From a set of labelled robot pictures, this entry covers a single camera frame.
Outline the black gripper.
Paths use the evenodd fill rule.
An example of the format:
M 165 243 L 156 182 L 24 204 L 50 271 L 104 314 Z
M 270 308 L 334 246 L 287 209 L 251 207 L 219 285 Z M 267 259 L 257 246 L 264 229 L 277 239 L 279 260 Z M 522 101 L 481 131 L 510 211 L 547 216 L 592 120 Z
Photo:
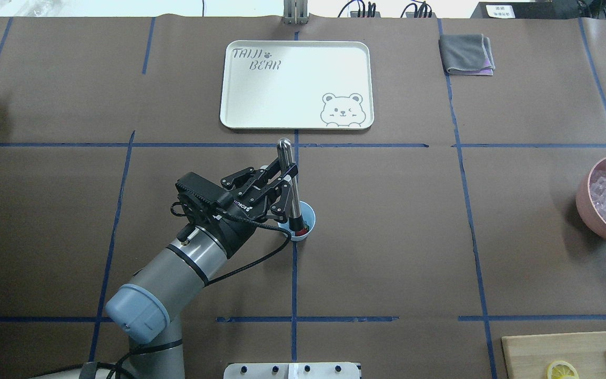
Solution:
M 291 182 L 284 177 L 298 175 L 298 165 L 291 163 L 282 168 L 280 162 L 272 162 L 255 170 L 254 174 L 231 174 L 217 185 L 233 195 L 233 204 L 226 211 L 214 216 L 214 224 L 231 228 L 233 232 L 273 230 L 269 219 L 277 223 L 288 220 L 291 209 Z

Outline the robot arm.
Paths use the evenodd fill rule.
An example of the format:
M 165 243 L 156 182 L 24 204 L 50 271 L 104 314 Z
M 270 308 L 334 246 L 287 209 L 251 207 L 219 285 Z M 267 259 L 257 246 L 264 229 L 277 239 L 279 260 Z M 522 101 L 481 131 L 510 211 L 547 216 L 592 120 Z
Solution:
M 227 279 L 217 271 L 255 230 L 284 234 L 295 196 L 295 163 L 274 160 L 228 175 L 220 184 L 197 173 L 176 182 L 178 217 L 185 227 L 107 302 L 111 320 L 128 336 L 128 351 L 116 362 L 87 362 L 38 374 L 39 378 L 183 378 L 182 322 L 185 307 L 210 285 Z

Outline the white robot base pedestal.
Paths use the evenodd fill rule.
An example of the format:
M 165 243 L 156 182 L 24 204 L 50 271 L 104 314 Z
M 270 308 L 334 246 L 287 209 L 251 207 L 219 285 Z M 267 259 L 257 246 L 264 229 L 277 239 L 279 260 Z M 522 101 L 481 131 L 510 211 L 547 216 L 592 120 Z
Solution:
M 224 378 L 362 378 L 361 365 L 354 362 L 235 363 L 224 370 Z

